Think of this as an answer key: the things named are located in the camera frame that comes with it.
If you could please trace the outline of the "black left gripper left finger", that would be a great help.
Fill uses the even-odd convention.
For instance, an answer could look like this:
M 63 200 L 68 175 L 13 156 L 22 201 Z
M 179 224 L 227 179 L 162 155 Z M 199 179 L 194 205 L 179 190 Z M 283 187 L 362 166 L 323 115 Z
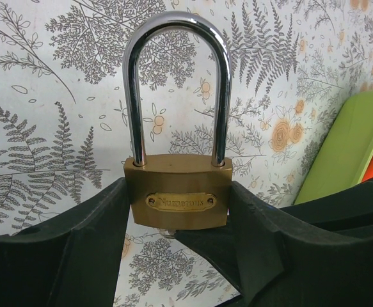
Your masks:
M 0 235 L 0 306 L 111 306 L 129 217 L 125 180 L 16 235 Z

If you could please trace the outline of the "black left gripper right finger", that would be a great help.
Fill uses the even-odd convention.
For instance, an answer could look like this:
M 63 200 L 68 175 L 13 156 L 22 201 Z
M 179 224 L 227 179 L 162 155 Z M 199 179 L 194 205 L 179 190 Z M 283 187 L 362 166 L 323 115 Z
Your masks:
M 281 209 L 233 183 L 229 209 L 176 232 L 238 291 L 227 306 L 373 306 L 373 179 Z

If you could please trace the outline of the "brass padlock silver shackle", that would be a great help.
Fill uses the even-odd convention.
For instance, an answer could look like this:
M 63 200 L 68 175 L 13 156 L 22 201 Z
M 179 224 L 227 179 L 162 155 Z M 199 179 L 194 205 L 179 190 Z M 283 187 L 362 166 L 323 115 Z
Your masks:
M 201 37 L 216 60 L 216 101 L 212 153 L 147 155 L 143 132 L 138 61 L 146 43 L 166 30 Z M 188 12 L 170 11 L 146 20 L 127 43 L 123 88 L 132 157 L 123 170 L 135 223 L 167 230 L 201 230 L 226 224 L 232 161 L 225 156 L 232 70 L 230 52 L 219 30 Z

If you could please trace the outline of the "metal key set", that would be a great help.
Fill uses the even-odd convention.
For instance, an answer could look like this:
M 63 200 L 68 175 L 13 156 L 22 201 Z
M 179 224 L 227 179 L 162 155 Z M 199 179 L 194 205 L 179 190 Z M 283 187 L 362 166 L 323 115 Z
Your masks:
M 174 234 L 176 233 L 175 230 L 167 230 L 167 229 L 161 229 L 158 228 L 159 234 L 163 236 L 166 239 L 174 239 Z

